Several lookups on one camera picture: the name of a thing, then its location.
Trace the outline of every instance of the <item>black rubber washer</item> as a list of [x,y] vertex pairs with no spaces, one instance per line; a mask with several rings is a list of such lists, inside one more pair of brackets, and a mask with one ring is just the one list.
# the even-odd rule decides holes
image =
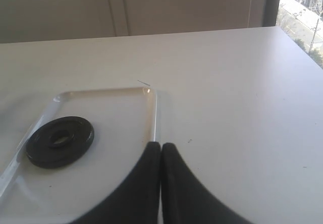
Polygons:
[[55,169],[79,159],[94,139],[92,124],[81,117],[63,117],[40,127],[28,140],[26,152],[36,166]]

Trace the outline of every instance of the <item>table surface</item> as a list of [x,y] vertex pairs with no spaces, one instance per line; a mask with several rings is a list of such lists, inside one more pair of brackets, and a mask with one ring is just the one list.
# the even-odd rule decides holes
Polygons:
[[144,82],[160,142],[218,199],[254,223],[322,222],[323,70],[277,27],[0,44],[0,62],[0,166],[55,95]]

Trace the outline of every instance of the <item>clear plastic tray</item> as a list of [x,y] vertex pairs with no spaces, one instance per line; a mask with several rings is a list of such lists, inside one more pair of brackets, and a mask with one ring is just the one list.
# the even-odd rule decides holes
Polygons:
[[[67,223],[81,216],[126,177],[148,141],[158,141],[157,94],[149,88],[66,92],[56,96],[19,144],[0,176],[0,223]],[[90,121],[95,138],[76,162],[34,166],[24,144],[40,126],[65,117]]]

